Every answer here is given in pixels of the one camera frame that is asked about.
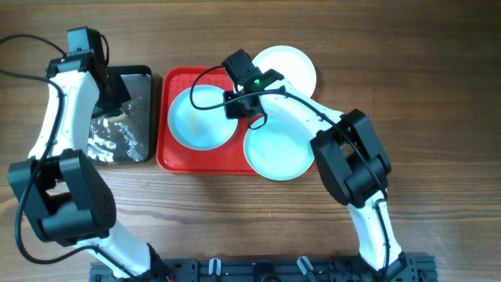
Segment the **green yellow sponge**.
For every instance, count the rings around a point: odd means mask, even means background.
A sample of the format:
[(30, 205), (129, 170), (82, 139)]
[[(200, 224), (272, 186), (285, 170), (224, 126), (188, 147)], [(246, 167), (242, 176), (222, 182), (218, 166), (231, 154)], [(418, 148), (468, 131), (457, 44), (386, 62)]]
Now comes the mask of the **green yellow sponge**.
[(127, 117), (127, 114), (124, 111), (108, 113), (105, 115), (105, 119), (111, 123), (120, 122), (123, 119), (125, 119), (126, 117)]

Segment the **light blue plate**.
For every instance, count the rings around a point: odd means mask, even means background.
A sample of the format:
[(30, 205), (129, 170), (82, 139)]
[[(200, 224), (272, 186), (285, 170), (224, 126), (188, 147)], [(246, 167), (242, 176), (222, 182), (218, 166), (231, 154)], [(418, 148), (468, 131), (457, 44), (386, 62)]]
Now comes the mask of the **light blue plate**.
[(191, 104), (190, 88), (182, 91), (168, 112), (168, 126), (174, 138), (193, 150), (213, 150), (228, 142), (238, 125), (228, 119), (223, 107), (198, 110)]
[(314, 163), (309, 141), (299, 130), (273, 117), (251, 123), (243, 139), (243, 153), (254, 171), (276, 181), (295, 179)]

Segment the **light blue plate front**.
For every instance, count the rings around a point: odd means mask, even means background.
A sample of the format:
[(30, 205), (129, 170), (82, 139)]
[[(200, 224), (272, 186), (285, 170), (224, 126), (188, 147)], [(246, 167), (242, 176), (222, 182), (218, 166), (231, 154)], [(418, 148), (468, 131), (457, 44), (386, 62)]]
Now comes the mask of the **light blue plate front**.
[(314, 163), (309, 141), (299, 130), (273, 117), (251, 123), (243, 139), (243, 153), (254, 171), (276, 181), (295, 179)]

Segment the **white plate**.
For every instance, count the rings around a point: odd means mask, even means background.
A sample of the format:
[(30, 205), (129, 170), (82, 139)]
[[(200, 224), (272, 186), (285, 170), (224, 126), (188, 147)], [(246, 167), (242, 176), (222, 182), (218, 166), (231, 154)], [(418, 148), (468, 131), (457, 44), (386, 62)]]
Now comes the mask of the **white plate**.
[(300, 49), (288, 45), (272, 46), (257, 54), (252, 62), (262, 72), (273, 69), (281, 73), (296, 90), (312, 98), (317, 74), (313, 62)]

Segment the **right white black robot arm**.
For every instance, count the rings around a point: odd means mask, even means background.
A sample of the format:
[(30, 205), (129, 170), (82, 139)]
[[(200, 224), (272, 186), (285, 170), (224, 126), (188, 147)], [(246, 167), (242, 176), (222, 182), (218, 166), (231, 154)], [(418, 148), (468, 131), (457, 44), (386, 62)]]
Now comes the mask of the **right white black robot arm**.
[(359, 255), (380, 281), (404, 269), (387, 210), (391, 164), (369, 118), (360, 110), (344, 114), (298, 92), (275, 70), (245, 67), (225, 72), (235, 93), (225, 97), (231, 118), (268, 114), (298, 129), (309, 141), (320, 179), (329, 194), (350, 212)]

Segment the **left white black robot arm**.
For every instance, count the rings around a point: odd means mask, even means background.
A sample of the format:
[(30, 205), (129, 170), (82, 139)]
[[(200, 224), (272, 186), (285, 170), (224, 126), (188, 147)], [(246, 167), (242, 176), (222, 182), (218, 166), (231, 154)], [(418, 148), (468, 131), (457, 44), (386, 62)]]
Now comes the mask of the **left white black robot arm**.
[[(21, 255), (48, 265), (87, 251), (117, 279), (171, 281), (170, 269), (154, 249), (117, 221), (111, 189), (88, 159), (94, 108), (108, 84), (106, 65), (89, 53), (65, 55), (51, 61), (42, 81), (49, 86), (49, 104), (40, 135), (28, 158), (8, 170), (19, 201), (15, 240)], [(22, 241), (23, 218), (39, 240), (72, 250), (35, 258)]]

